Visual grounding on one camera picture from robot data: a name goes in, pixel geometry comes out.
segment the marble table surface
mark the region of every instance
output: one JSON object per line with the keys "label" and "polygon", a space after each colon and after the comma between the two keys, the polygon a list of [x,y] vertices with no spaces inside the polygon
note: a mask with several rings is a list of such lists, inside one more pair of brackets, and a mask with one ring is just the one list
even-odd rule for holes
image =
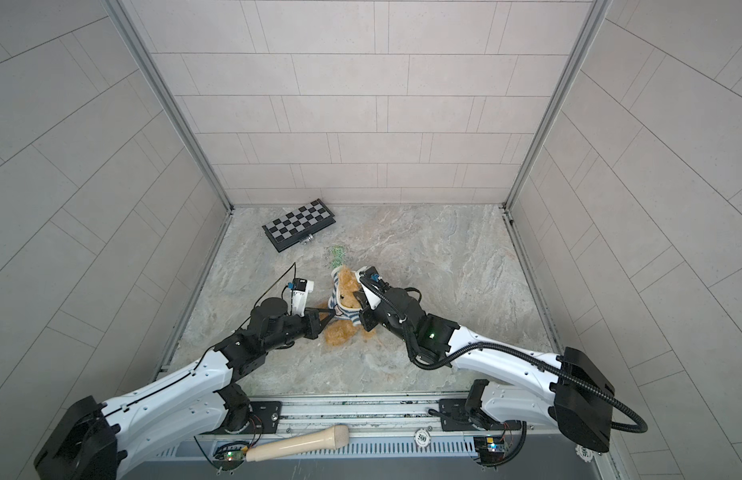
{"label": "marble table surface", "polygon": [[[174,353],[171,369],[192,362],[229,335],[253,302],[296,261],[313,280],[307,305],[325,302],[332,288],[331,246],[347,249],[352,269],[373,265],[394,286],[422,291],[422,306],[494,340],[551,350],[539,313],[495,205],[329,206],[334,225],[282,253],[261,225],[291,208],[235,210],[200,298]],[[278,296],[287,280],[268,296]],[[427,372],[409,363],[405,345],[381,326],[341,346],[301,339],[273,351],[240,384],[248,395],[356,392],[443,392],[469,389],[484,374],[448,367]]]}

